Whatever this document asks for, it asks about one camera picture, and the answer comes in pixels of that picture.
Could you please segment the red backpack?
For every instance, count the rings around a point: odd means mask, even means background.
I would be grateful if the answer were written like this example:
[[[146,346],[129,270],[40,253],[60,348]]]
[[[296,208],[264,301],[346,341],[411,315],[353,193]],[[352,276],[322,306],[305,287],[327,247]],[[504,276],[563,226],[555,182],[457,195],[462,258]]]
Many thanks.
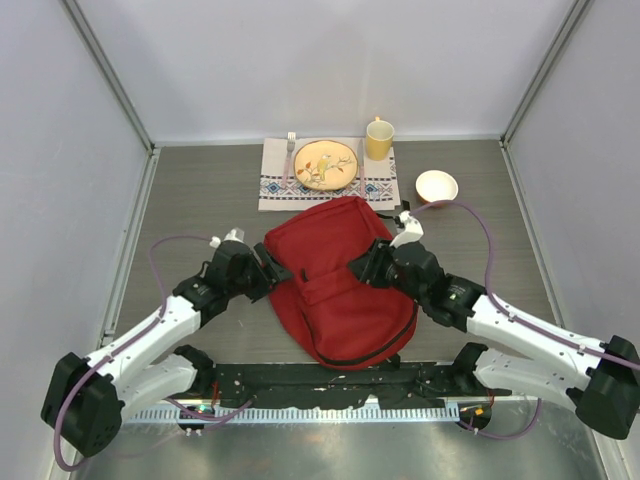
[[[333,199],[270,230],[264,246],[289,270],[269,300],[285,331],[317,362],[360,370],[397,354],[414,335],[418,309],[395,289],[376,289],[348,269],[376,239],[391,239],[360,197]]]

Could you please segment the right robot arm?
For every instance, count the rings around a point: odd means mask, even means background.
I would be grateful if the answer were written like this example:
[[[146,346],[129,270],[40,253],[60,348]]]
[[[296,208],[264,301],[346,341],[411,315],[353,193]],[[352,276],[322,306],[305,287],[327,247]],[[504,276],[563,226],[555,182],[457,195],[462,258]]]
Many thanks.
[[[618,335],[608,341],[552,325],[498,298],[486,287],[447,273],[418,242],[394,247],[375,241],[348,264],[362,283],[394,288],[412,299],[434,322],[502,344],[473,345],[451,371],[457,391],[510,390],[575,413],[592,430],[626,439],[639,411],[639,354]]]

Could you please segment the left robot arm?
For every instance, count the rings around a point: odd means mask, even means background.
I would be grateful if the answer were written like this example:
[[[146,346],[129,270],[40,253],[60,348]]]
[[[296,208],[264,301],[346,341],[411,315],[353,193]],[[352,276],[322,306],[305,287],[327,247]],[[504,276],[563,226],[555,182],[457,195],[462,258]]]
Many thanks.
[[[41,418],[54,431],[54,458],[63,470],[72,468],[63,442],[91,457],[138,410],[182,392],[205,397],[213,385],[206,355],[183,348],[161,363],[156,358],[223,313],[233,298],[256,302],[293,277],[263,244],[249,247],[235,231],[210,245],[212,258],[172,291],[163,290],[160,307],[146,319],[84,357],[70,352],[56,363]]]

